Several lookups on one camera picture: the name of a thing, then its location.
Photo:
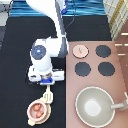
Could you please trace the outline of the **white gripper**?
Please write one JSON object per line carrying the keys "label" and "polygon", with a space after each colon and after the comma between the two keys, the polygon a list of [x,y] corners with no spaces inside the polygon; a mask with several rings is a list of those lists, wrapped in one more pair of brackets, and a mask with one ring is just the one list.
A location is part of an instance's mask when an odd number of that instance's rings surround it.
{"label": "white gripper", "polygon": [[64,80],[64,71],[54,69],[52,66],[44,70],[39,70],[34,66],[30,66],[28,70],[28,79],[30,82],[39,85],[53,85],[56,81]]}

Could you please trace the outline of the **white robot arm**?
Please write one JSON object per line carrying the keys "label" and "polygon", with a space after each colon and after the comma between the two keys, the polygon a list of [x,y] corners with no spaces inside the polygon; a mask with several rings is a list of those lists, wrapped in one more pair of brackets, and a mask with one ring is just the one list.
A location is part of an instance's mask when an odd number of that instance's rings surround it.
{"label": "white robot arm", "polygon": [[29,67],[28,78],[40,85],[53,85],[64,79],[64,71],[54,69],[52,57],[64,58],[69,52],[62,14],[66,12],[66,0],[26,0],[35,11],[53,20],[57,37],[37,39],[30,50],[32,65]]}

